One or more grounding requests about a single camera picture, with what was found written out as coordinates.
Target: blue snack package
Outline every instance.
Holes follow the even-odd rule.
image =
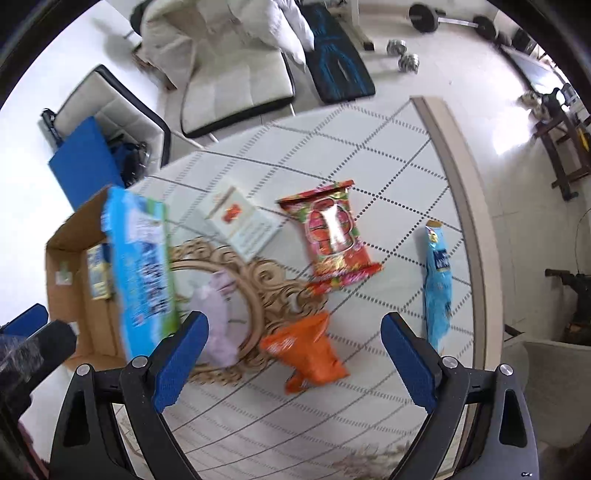
[[[452,271],[441,223],[429,220],[427,230],[427,278],[425,313],[427,339],[439,354],[439,342],[449,330],[452,318]]]
[[[180,326],[168,263],[166,205],[111,187],[101,228],[111,247],[126,358],[149,356]]]

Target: beige table edge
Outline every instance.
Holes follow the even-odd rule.
[[[474,368],[494,370],[501,360],[503,297],[495,231],[476,164],[447,103],[437,97],[411,98],[441,159],[462,224],[474,317]],[[468,408],[458,452],[466,443],[474,418]],[[438,478],[450,476],[445,472]]]

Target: silver pivot bolt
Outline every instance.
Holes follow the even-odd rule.
[[[137,356],[131,361],[134,368],[142,368],[148,365],[148,359],[144,356]]]
[[[508,376],[510,376],[510,375],[513,375],[513,369],[511,368],[511,366],[510,366],[510,365],[507,365],[507,364],[502,364],[502,365],[499,367],[499,370],[501,370],[501,373],[502,373],[503,375],[506,375],[507,377],[508,377]]]
[[[83,364],[76,368],[76,373],[81,377],[84,377],[88,372],[90,372],[90,366],[88,366],[87,364]]]
[[[442,362],[443,362],[443,365],[445,365],[448,368],[456,368],[457,367],[457,360],[455,358],[453,358],[452,356],[444,356]]]

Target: orange wrapper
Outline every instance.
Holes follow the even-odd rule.
[[[295,368],[295,373],[285,383],[286,393],[297,393],[349,376],[326,336],[328,324],[328,312],[320,312],[261,339],[259,346],[263,350]]]
[[[315,280],[308,285],[321,295],[365,280],[380,270],[359,239],[349,205],[353,180],[278,200],[279,206],[304,226]]]

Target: dumbbell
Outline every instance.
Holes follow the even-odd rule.
[[[496,39],[497,31],[492,20],[484,15],[477,15],[473,21],[456,20],[454,18],[440,17],[437,10],[425,4],[411,5],[408,16],[413,27],[421,33],[431,33],[439,27],[440,23],[452,23],[472,27],[482,38],[488,41]]]

